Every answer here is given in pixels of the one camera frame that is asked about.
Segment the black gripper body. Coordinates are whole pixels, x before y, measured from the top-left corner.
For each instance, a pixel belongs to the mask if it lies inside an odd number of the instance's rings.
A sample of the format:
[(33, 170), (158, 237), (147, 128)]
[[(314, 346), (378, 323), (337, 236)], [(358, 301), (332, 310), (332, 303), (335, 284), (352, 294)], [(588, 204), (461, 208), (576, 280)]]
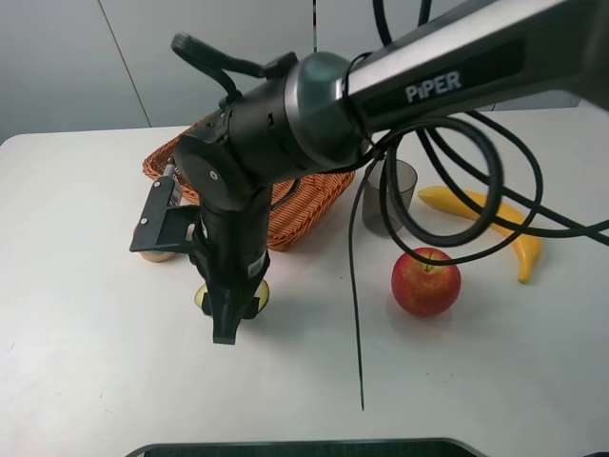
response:
[(200, 196), (193, 235), (198, 252), (191, 260), (206, 285), (243, 289), (251, 302), (270, 264), (266, 243), (271, 196), (271, 187), (256, 189), (240, 209), (221, 208), (211, 193)]

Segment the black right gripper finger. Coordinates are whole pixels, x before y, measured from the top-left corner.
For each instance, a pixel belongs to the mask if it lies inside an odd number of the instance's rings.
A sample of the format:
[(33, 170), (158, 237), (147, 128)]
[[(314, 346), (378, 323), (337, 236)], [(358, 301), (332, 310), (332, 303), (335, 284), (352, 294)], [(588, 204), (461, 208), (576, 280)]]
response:
[(245, 320), (254, 319), (257, 316), (257, 314), (259, 313), (259, 305), (260, 305), (260, 298), (253, 297), (251, 299), (250, 304), (246, 307), (246, 310), (244, 311), (243, 318)]

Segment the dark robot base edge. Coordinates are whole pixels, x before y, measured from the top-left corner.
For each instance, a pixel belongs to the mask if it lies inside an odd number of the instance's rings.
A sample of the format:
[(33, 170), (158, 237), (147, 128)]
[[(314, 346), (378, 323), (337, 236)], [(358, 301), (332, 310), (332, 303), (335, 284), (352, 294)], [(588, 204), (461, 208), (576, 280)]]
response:
[(444, 439), (155, 444), (128, 456), (481, 456)]

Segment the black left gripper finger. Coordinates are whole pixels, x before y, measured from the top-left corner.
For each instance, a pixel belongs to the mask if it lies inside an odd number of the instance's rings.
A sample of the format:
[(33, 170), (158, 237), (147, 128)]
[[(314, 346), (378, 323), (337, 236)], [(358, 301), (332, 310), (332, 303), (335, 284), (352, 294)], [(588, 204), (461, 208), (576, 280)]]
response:
[(205, 286), (201, 308), (212, 319), (214, 344), (234, 344), (240, 322), (249, 306), (249, 296), (243, 289)]

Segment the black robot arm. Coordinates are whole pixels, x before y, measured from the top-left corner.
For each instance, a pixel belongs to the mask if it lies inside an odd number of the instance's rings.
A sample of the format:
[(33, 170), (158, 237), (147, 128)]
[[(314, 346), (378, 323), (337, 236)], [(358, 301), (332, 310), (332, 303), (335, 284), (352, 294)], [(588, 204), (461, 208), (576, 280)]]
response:
[(604, 1), (468, 1), (355, 65), (330, 52), (258, 65), (187, 34), (171, 47), (227, 93), (174, 150), (200, 198), (191, 256), (217, 344), (253, 313), (275, 184), (360, 167), (374, 132), (536, 91), (608, 104)]

